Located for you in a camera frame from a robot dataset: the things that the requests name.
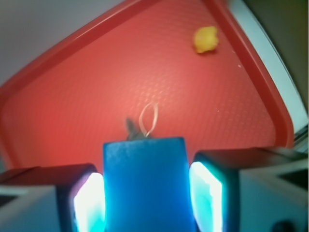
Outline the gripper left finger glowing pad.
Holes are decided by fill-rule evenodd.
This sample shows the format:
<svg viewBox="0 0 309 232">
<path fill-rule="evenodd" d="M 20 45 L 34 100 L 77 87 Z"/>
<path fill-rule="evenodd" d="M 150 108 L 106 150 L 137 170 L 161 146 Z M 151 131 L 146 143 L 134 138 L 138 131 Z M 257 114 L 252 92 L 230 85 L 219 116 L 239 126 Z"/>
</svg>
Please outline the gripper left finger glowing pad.
<svg viewBox="0 0 309 232">
<path fill-rule="evenodd" d="M 104 232 L 103 183 L 90 163 L 5 171 L 0 175 L 0 230 Z"/>
</svg>

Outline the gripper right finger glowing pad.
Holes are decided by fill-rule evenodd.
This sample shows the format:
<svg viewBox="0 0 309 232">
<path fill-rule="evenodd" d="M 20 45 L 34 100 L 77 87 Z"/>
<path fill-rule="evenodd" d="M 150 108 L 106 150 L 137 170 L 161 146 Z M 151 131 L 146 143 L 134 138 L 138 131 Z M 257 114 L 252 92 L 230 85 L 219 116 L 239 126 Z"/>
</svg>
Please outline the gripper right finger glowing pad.
<svg viewBox="0 0 309 232">
<path fill-rule="evenodd" d="M 201 232 L 306 232 L 309 157 L 283 147 L 201 150 L 190 166 Z"/>
</svg>

